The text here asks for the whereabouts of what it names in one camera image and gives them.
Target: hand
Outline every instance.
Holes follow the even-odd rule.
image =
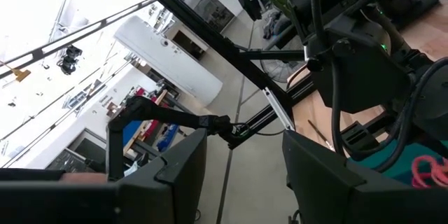
[[[107,183],[107,175],[100,173],[65,173],[59,180],[64,183],[101,184]]]

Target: black metal bar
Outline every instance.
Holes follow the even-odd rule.
[[[128,157],[123,156],[123,162],[126,166],[131,167],[134,164],[133,160],[130,160]]]
[[[156,151],[153,147],[149,146],[147,143],[144,143],[140,140],[136,140],[134,144],[132,144],[131,148],[138,153],[149,154],[149,160],[154,160],[156,157],[160,155],[160,152]]]
[[[316,91],[316,87],[313,84],[311,74],[306,75],[302,80],[299,80],[294,86],[288,90],[288,95],[293,98],[293,106],[301,102],[312,92]],[[249,119],[246,125],[241,126],[241,131],[244,133],[244,138],[238,140],[233,144],[229,144],[230,149],[234,149],[245,142],[245,140],[251,138],[256,132],[259,132],[264,127],[268,126],[277,118],[277,114],[274,112],[271,106],[266,106],[262,111],[254,115]]]
[[[249,50],[240,52],[240,57],[248,60],[282,60],[282,61],[303,61],[305,52],[303,50]]]
[[[391,126],[395,121],[396,117],[385,111],[381,115],[378,115],[376,118],[373,118],[368,123],[364,124],[364,127],[374,137],[378,137],[379,135],[385,133],[386,128]]]
[[[170,10],[185,26],[190,28],[204,42],[224,57],[236,69],[242,72],[258,88],[269,88],[285,111],[292,115],[292,99],[269,76],[263,73],[250,60],[239,55],[239,49],[228,38],[224,38],[215,29],[206,23],[182,0],[158,0],[165,8]]]
[[[439,0],[412,0],[412,2],[412,8],[410,9],[410,11],[406,12],[405,15],[390,17],[392,23],[399,31],[406,28],[409,24],[415,22],[418,18],[420,18],[434,6],[439,4]]]
[[[235,46],[236,48],[238,48],[238,49],[244,51],[244,52],[247,52],[247,51],[251,50],[251,49],[249,49],[249,48],[245,48],[244,46],[240,46],[240,45],[237,45],[237,44],[234,44],[234,46]]]
[[[181,103],[179,103],[178,101],[175,100],[175,98],[173,98],[170,94],[168,94],[167,96],[165,96],[165,99],[169,102],[172,103],[173,105],[175,105],[176,107],[180,108],[183,112],[187,112],[190,113],[192,115],[194,115],[194,113],[186,108],[184,105],[182,105]]]
[[[107,143],[106,144],[106,173],[108,179],[117,181],[125,174],[123,163],[123,131],[112,131],[107,127]]]

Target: doorway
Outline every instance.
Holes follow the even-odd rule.
[[[173,38],[173,42],[193,56],[197,61],[201,60],[202,55],[204,54],[203,49],[201,49],[195,42],[191,41],[191,39],[182,31],[177,32]]]

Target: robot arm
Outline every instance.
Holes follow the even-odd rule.
[[[232,132],[233,124],[227,115],[192,115],[162,108],[145,97],[132,97],[107,126],[106,172],[112,181],[123,177],[123,130],[133,120],[158,120],[193,129],[205,128],[208,135],[238,137],[237,132]]]

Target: black metal arm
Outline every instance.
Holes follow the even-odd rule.
[[[108,144],[106,149],[106,171],[109,180],[121,179],[123,169],[123,130],[134,120],[158,120],[193,129],[205,128],[208,134],[219,134],[227,139],[238,139],[238,131],[233,132],[233,124],[227,115],[193,115],[162,108],[145,97],[132,97],[107,126]]]
[[[304,50],[246,50],[239,53],[240,57],[244,57],[247,60],[282,60],[282,61],[303,61],[305,60]]]

